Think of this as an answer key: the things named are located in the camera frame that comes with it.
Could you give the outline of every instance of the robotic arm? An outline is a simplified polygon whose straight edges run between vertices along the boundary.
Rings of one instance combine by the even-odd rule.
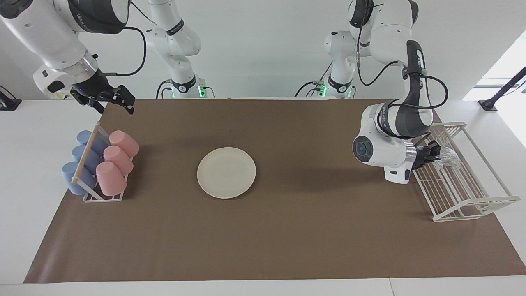
[[[34,74],[46,94],[67,86],[82,105],[102,113],[99,101],[133,114],[135,97],[123,85],[113,88],[77,32],[119,33],[128,20],[130,0],[11,0],[0,2],[2,21],[44,65]]]
[[[148,49],[168,67],[176,98],[203,97],[205,81],[197,76],[187,56],[201,50],[201,40],[179,15],[173,0],[148,0],[153,21],[159,28],[146,32]]]
[[[334,59],[326,79],[328,95],[346,97],[355,69],[360,70],[361,57],[372,56],[387,66],[400,67],[405,95],[366,108],[353,143],[359,161],[383,167],[386,180],[400,184],[409,182],[411,170],[434,161],[440,153],[436,142],[415,146],[408,141],[428,132],[431,109],[445,103],[431,106],[427,79],[440,82],[447,93],[443,82],[427,76],[422,48],[411,39],[417,17],[418,5],[412,0],[352,0],[350,31],[334,32],[326,39],[326,49]],[[351,43],[355,52],[350,50]],[[350,62],[353,56],[356,66]]]

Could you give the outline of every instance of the dish rack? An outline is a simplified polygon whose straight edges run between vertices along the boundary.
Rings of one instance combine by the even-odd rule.
[[[478,219],[520,200],[510,193],[465,127],[465,122],[434,123],[429,129],[430,136],[425,139],[426,144],[436,140],[442,149],[453,149],[460,158],[459,167],[442,166],[433,162],[414,171],[435,222]],[[453,140],[461,133],[482,158],[506,196],[491,197],[477,179]]]
[[[78,184],[80,187],[84,188],[88,193],[84,194],[83,201],[84,202],[116,202],[123,200],[124,191],[115,196],[105,196],[97,193],[94,189],[91,189],[84,181],[80,179],[80,174],[82,172],[82,168],[84,167],[84,164],[86,163],[86,160],[88,158],[88,152],[92,148],[93,142],[95,140],[96,136],[100,136],[104,141],[109,143],[109,135],[108,133],[100,126],[100,122],[97,122],[95,124],[95,127],[93,128],[92,134],[88,139],[88,143],[86,143],[86,148],[84,149],[84,152],[82,154],[82,157],[80,158],[80,161],[78,162],[77,170],[75,171],[75,175],[73,175],[71,183],[72,184]],[[124,176],[124,181],[128,182],[128,175]]]

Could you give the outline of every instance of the cup rack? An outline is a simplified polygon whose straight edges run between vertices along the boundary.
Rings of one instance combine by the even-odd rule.
[[[84,190],[86,190],[88,193],[84,194],[83,201],[84,202],[116,202],[123,200],[124,191],[115,196],[105,196],[103,194],[97,193],[95,190],[91,189],[84,181],[80,179],[80,174],[82,172],[82,168],[84,167],[84,164],[86,163],[88,152],[92,148],[93,142],[95,140],[96,136],[100,136],[104,141],[109,143],[109,135],[108,133],[100,126],[100,122],[97,122],[95,124],[95,127],[93,128],[92,134],[88,139],[88,142],[86,143],[86,148],[84,149],[84,152],[82,154],[82,157],[80,158],[79,164],[77,166],[77,170],[75,171],[75,175],[72,177],[72,184],[78,184],[80,187],[82,187]],[[128,181],[128,175],[124,176],[124,180]]]

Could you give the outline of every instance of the pink cup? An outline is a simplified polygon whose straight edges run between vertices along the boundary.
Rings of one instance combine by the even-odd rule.
[[[131,173],[133,170],[133,162],[119,146],[110,146],[104,149],[104,160],[115,163],[123,176]]]
[[[97,180],[105,196],[116,196],[126,189],[123,175],[111,161],[105,161],[97,166]]]
[[[126,152],[126,154],[128,154],[129,158],[132,158],[139,153],[139,144],[137,144],[130,135],[123,131],[112,132],[112,134],[109,135],[109,142],[112,145],[119,146],[124,152]]]

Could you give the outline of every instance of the blue cup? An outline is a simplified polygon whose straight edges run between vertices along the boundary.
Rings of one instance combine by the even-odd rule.
[[[92,135],[90,131],[81,131],[77,135],[77,142],[80,145],[86,145],[88,143],[89,137]],[[104,149],[108,148],[109,144],[106,143],[101,137],[96,136],[93,141],[92,150],[98,154],[98,156],[103,157]]]
[[[84,149],[86,149],[86,145],[79,145],[71,151],[71,156],[73,157],[73,160],[76,162],[80,162],[80,158],[82,157],[82,154],[84,153]],[[92,149],[88,152],[88,158],[86,158],[86,162],[84,163],[84,167],[88,169],[88,172],[90,172],[92,175],[95,175],[97,172],[97,166],[102,163],[102,158],[98,156],[95,151]]]
[[[84,195],[86,194],[86,190],[84,188],[80,187],[80,185],[75,184],[73,185],[71,183],[71,178],[75,175],[75,170],[77,170],[78,162],[72,161],[66,163],[62,167],[62,176],[64,177],[64,180],[66,180],[67,186],[71,193],[74,195]],[[95,185],[97,184],[97,181],[95,178],[88,172],[88,169],[83,167],[82,172],[80,173],[80,179],[86,183],[91,189],[95,188]]]

